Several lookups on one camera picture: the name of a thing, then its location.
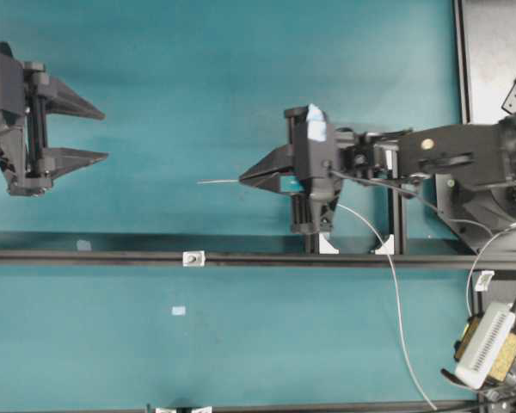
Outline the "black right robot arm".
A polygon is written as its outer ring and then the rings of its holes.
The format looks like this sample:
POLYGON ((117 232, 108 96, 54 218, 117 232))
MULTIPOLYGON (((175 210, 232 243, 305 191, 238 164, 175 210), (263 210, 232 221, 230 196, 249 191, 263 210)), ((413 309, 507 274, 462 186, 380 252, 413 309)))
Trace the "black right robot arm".
POLYGON ((357 132, 314 105, 286 110, 286 143, 239 182, 292 203, 297 234, 331 232, 344 181, 414 198, 440 180, 434 210, 471 250, 516 254, 516 114, 491 125, 357 132))

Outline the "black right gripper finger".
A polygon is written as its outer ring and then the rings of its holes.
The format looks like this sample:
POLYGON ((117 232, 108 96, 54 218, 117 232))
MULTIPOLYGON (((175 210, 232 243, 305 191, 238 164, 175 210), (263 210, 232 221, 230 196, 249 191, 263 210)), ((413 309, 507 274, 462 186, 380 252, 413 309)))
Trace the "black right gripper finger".
POLYGON ((293 173, 273 172, 258 175, 241 175, 240 183, 276 194, 298 194, 304 187, 293 173))
POLYGON ((282 145, 269 152, 254 166, 239 176, 240 182, 250 182, 258 178, 268 178, 274 174, 293 171, 292 145, 282 145))

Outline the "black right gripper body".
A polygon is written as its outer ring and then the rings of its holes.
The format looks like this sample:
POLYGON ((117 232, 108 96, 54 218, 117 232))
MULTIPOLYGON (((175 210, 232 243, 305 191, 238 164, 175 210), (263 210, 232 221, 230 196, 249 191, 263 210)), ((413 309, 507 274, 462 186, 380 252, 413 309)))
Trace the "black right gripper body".
POLYGON ((341 168, 341 134, 318 107, 289 108, 284 116, 291 171, 302 186, 293 204, 293 228, 303 234, 330 232, 342 188, 334 174, 341 168))

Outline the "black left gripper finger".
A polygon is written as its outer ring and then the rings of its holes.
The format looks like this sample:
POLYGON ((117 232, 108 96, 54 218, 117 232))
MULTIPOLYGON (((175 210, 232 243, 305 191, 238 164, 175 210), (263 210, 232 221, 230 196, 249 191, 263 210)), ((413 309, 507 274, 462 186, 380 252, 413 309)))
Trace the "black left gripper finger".
POLYGON ((106 115, 91 102, 83 99, 56 77, 51 77, 52 94, 46 99, 49 114, 62 114, 93 120, 104 120, 106 115))
POLYGON ((47 147, 42 150, 38 166, 42 173, 67 174, 104 161, 107 157, 106 152, 47 147))

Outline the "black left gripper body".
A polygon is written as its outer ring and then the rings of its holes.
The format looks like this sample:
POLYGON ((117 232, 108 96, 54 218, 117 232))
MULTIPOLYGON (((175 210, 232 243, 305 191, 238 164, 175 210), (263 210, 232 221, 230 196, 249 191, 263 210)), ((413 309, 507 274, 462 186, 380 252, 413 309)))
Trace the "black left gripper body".
POLYGON ((0 170, 12 196, 43 195, 51 180, 31 176, 25 141, 26 96, 22 64, 8 43, 0 41, 0 170))

